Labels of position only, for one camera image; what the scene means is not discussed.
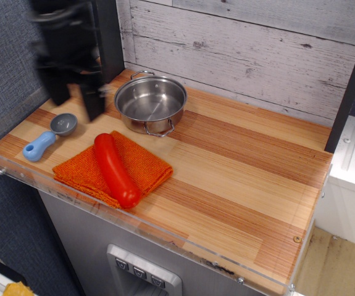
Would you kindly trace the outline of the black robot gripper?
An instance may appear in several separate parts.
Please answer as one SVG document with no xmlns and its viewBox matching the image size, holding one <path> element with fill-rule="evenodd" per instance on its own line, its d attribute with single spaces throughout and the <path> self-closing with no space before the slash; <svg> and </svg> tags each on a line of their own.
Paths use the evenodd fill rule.
<svg viewBox="0 0 355 296">
<path fill-rule="evenodd" d="M 30 1 L 29 20 L 41 33 L 33 47 L 36 71 L 56 105 L 70 98 L 68 84 L 80 85 L 89 121 L 105 112 L 91 1 Z"/>
</svg>

